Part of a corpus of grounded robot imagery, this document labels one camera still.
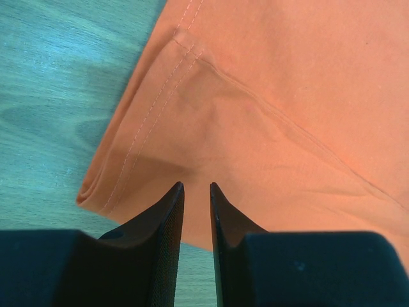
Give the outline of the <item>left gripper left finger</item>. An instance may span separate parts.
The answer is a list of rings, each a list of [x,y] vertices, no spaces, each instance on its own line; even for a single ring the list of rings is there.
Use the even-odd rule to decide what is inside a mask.
[[[3,230],[2,306],[172,306],[184,188],[95,239],[79,230]]]

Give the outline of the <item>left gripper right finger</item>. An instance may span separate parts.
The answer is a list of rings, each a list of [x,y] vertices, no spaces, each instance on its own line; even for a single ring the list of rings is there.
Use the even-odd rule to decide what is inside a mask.
[[[374,232],[268,232],[210,186],[219,306],[407,306],[408,275]]]

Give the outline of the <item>orange t shirt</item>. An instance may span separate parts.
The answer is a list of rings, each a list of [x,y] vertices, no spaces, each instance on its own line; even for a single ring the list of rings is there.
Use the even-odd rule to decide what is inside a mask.
[[[125,223],[176,182],[268,231],[367,230],[408,263],[408,2],[168,1],[78,206]]]

